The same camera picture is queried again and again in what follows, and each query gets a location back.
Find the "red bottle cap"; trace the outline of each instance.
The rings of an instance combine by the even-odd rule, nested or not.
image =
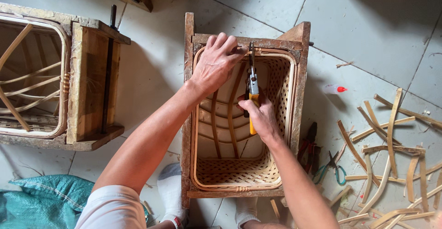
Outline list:
[[[340,86],[340,87],[338,87],[338,92],[343,92],[343,91],[347,91],[348,89],[346,89],[345,87],[342,87],[342,86]]]

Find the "tile floor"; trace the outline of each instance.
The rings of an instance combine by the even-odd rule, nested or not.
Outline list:
[[[125,138],[182,85],[184,13],[194,12],[196,30],[276,38],[301,21],[312,23],[308,57],[301,135],[313,121],[318,122],[317,143],[323,146],[321,159],[328,150],[338,151],[343,144],[335,124],[338,119],[346,128],[358,132],[368,125],[356,109],[368,100],[379,122],[388,121],[390,112],[373,99],[373,95],[392,101],[397,87],[404,89],[402,107],[442,120],[442,0],[152,0],[154,10],[145,12],[118,0],[0,0],[0,2],[49,9],[108,22],[111,4],[118,6],[119,30],[132,39],[122,46],[115,120],[126,128],[120,136],[94,152],[68,152],[31,147],[0,145],[0,188],[16,189],[8,180],[41,174],[71,174],[96,181]],[[354,61],[352,66],[336,68],[336,64]],[[340,96],[326,96],[321,87],[341,84],[349,89]],[[423,143],[427,150],[427,166],[440,162],[442,139],[440,130],[422,122],[410,122],[395,129],[395,138],[413,147]],[[355,143],[382,144],[376,135]],[[158,197],[156,180],[167,164],[179,161],[181,133],[169,147],[157,171],[148,180],[141,199],[153,210],[153,219],[161,219],[163,205]],[[383,173],[386,151],[373,153],[373,171]],[[405,178],[409,156],[396,154],[399,178]],[[346,150],[339,164],[348,175],[364,171]],[[428,190],[436,186],[439,171],[428,181]],[[341,202],[347,211],[359,210],[357,204],[366,181],[349,181],[353,191]],[[418,182],[414,183],[419,193]],[[333,198],[342,190],[332,174],[325,175],[323,195]],[[409,204],[403,196],[404,186],[388,183],[382,199],[374,208],[390,211]],[[434,198],[429,198],[433,210]],[[276,221],[268,198],[258,201],[258,217]],[[191,201],[192,226],[235,228],[235,200],[232,198],[195,199]],[[432,228],[434,222],[413,220],[416,228]]]

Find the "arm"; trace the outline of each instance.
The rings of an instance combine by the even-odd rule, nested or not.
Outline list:
[[[245,101],[244,96],[238,100],[240,108],[249,111],[255,130],[273,155],[296,225],[301,229],[340,228],[329,206],[280,135],[270,100],[261,91],[259,108],[251,100]]]
[[[247,47],[237,50],[237,45],[234,36],[227,38],[224,33],[209,37],[191,79],[126,139],[92,192],[104,186],[122,185],[141,193],[193,108],[231,77],[233,67],[247,53]]]

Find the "basket rim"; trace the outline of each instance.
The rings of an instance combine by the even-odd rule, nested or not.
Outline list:
[[[1,13],[0,12],[0,20],[3,21],[11,21],[16,23],[23,24],[32,24],[41,27],[51,28],[53,29],[61,39],[61,74],[60,74],[60,88],[59,88],[59,118],[58,124],[56,128],[51,132],[40,132],[40,131],[29,131],[23,129],[13,129],[13,128],[0,128],[0,134],[12,135],[12,136],[29,136],[34,138],[54,138],[57,137],[66,130],[67,128],[67,95],[69,93],[69,81],[67,81],[68,88],[64,88],[64,82],[66,82],[66,78],[69,79],[69,37],[64,31],[64,29],[58,23],[54,23],[51,21],[38,19],[38,18],[30,18],[30,17],[18,17],[15,15]]]
[[[194,62],[193,62],[193,70],[195,70],[196,64],[198,62],[198,58],[200,54],[204,51],[205,47],[202,47],[199,49],[195,56],[194,56]],[[284,133],[284,141],[290,142],[291,138],[291,126],[292,126],[292,118],[293,118],[293,105],[294,105],[294,94],[296,90],[296,78],[297,78],[297,65],[298,62],[296,61],[296,58],[288,51],[279,50],[279,49],[266,49],[266,48],[259,48],[258,51],[261,51],[261,56],[279,56],[284,57],[290,61],[290,83],[289,83],[289,102],[287,104],[288,110],[289,110],[289,116],[286,120],[286,123],[288,123],[288,126],[286,126],[285,133]],[[191,142],[191,181],[192,183],[201,190],[206,191],[249,191],[249,190],[268,190],[268,189],[274,189],[278,188],[282,185],[281,177],[278,177],[276,181],[274,182],[268,182],[263,184],[257,184],[257,183],[220,183],[220,184],[202,184],[198,178],[197,178],[197,170],[196,170],[196,162],[198,160],[198,111],[199,111],[199,103],[196,105],[196,108],[193,111],[192,119],[192,137],[193,140]]]

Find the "hand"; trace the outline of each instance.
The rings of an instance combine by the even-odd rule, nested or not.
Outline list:
[[[211,35],[190,79],[204,97],[216,91],[232,76],[233,67],[248,52],[248,47],[237,49],[238,41],[224,33]]]
[[[262,89],[259,89],[258,103],[260,107],[251,100],[244,100],[244,95],[238,97],[238,107],[241,111],[247,110],[250,114],[253,127],[261,137],[261,140],[268,147],[275,145],[275,142],[284,141],[281,136],[281,130],[276,124],[276,118],[272,102],[265,96]]]

